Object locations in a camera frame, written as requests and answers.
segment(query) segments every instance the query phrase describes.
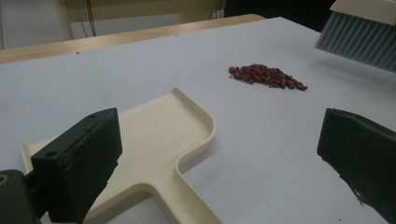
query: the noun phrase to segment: wooden table edge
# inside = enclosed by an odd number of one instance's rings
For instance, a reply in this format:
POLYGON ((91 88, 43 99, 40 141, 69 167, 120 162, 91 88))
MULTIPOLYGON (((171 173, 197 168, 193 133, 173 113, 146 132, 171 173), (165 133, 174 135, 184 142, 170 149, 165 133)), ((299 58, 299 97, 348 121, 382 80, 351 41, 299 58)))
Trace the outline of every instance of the wooden table edge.
POLYGON ((168 35, 177 35, 261 20, 264 20, 264 17, 255 14, 248 14, 243 16, 235 16, 210 21, 190 22, 114 35, 101 35, 83 39, 67 40, 63 42, 49 43, 31 47, 2 49, 0 50, 0 64, 16 63, 93 49, 103 49, 168 35))

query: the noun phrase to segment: table surface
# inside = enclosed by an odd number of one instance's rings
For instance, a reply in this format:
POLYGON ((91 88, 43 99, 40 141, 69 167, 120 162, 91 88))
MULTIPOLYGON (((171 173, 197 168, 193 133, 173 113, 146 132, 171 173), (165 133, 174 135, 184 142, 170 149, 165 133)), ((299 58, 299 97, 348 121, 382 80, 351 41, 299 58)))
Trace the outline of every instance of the table surface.
MULTIPOLYGON (((224 223, 385 224, 316 150, 329 107, 396 130, 396 76, 315 49, 318 37, 276 18, 2 64, 0 169, 23 170, 20 142, 39 142, 92 112, 122 112, 178 87, 217 124, 207 151, 180 170, 224 223), (278 67, 309 89, 229 78, 229 66, 253 63, 278 67)), ((152 198, 133 201, 94 223, 167 223, 152 198)))

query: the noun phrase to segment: bean pile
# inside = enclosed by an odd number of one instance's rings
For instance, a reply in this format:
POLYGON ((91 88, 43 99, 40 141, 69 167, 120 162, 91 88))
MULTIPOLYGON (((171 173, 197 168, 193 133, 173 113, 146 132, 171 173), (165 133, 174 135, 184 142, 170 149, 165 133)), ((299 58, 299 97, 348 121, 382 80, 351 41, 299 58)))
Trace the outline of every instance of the bean pile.
POLYGON ((263 64, 254 63, 241 68, 231 66, 228 71, 231 74, 230 77, 248 84, 257 82, 270 88, 289 88, 290 90, 297 89, 299 91, 308 89, 302 82, 297 81, 293 76, 283 73, 279 68, 269 68, 263 64))

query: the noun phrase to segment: gray bristles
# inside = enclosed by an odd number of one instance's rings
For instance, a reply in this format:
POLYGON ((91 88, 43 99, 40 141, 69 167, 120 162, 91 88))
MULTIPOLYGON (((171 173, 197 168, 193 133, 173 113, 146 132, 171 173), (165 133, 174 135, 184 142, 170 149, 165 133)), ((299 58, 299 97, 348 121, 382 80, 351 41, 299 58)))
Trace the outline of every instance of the gray bristles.
POLYGON ((396 30, 391 25, 333 12, 316 48, 396 73, 396 30))

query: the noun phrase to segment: screw hole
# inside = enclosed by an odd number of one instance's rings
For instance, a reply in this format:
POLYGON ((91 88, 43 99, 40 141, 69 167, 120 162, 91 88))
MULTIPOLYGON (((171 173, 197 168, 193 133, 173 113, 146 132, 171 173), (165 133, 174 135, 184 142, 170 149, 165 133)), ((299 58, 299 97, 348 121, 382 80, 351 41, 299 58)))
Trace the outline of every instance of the screw hole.
POLYGON ((51 158, 58 155, 57 151, 51 151, 51 152, 47 152, 46 157, 51 158))
POLYGON ((8 181, 8 175, 0 175, 0 185, 5 184, 8 181))

